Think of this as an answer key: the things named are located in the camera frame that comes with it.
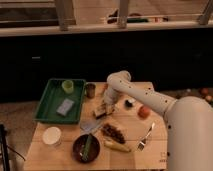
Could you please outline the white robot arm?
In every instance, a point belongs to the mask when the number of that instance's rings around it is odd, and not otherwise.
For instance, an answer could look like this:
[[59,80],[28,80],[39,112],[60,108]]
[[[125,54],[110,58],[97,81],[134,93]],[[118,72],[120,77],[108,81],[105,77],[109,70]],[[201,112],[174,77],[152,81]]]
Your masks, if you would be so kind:
[[213,171],[213,107],[204,99],[180,99],[131,82],[128,71],[107,77],[104,101],[113,105],[125,93],[159,114],[167,127],[168,171]]

